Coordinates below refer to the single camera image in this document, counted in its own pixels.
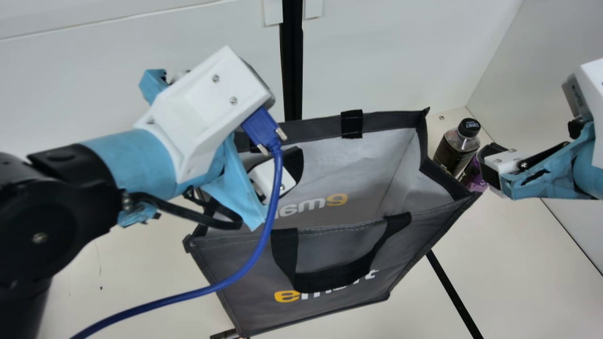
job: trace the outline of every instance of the bag handle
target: bag handle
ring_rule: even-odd
[[[347,264],[314,272],[296,272],[299,245],[299,233],[297,229],[272,231],[270,238],[272,256],[276,264],[291,282],[293,289],[300,293],[322,292],[351,285],[354,281],[369,273],[375,256],[387,239],[403,230],[412,220],[409,212],[393,217],[385,217],[385,219],[387,220],[385,231],[373,248],[365,255]]]

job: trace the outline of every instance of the usb connector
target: usb connector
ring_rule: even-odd
[[[287,140],[285,132],[264,107],[260,107],[250,115],[241,127],[265,156],[268,156],[268,151],[273,153],[280,149],[280,140]]]

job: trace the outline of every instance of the white wall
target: white wall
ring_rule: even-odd
[[[325,0],[304,21],[305,118],[465,106],[522,0]]]
[[[145,69],[173,74],[223,45],[254,66],[277,96],[278,27],[261,2],[221,1],[185,10],[0,40],[0,145],[19,156],[131,128],[148,108]]]
[[[0,38],[218,0],[2,0]]]
[[[18,35],[0,39],[3,151],[24,156],[126,130],[147,109],[137,87],[145,69],[190,68],[222,45],[274,90],[271,113],[283,119],[279,31],[264,27],[262,0],[122,19],[114,18],[208,0],[135,1],[118,10],[112,1],[3,2],[0,32]],[[95,13],[102,3],[107,12]],[[520,3],[326,0],[323,17],[304,22],[304,117],[464,106]],[[91,13],[105,21],[66,27]],[[54,26],[43,28],[59,29],[23,35],[49,17]]]
[[[603,58],[603,2],[526,0],[467,107],[498,143],[535,154],[569,140],[561,83]],[[603,202],[545,203],[603,271]]]

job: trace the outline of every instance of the white table surface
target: white table surface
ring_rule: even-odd
[[[430,150],[466,116],[465,108],[428,116]],[[194,227],[164,214],[148,225],[114,227],[90,243],[56,275],[39,338],[68,338],[126,308],[207,285],[181,245]],[[603,337],[603,279],[540,200],[513,202],[487,192],[434,252],[485,338]],[[125,320],[93,338],[209,338],[232,327],[211,295]],[[311,337],[471,336],[424,258],[387,302],[257,336]]]

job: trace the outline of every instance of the plastic bottle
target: plastic bottle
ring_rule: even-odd
[[[475,119],[463,119],[457,128],[453,128],[442,137],[435,151],[434,161],[452,176],[458,177],[461,171],[477,153],[480,145],[478,138],[481,126]]]
[[[471,192],[485,192],[488,189],[488,183],[484,180],[482,172],[479,169],[477,154],[471,158],[471,161],[463,170],[458,181]]]

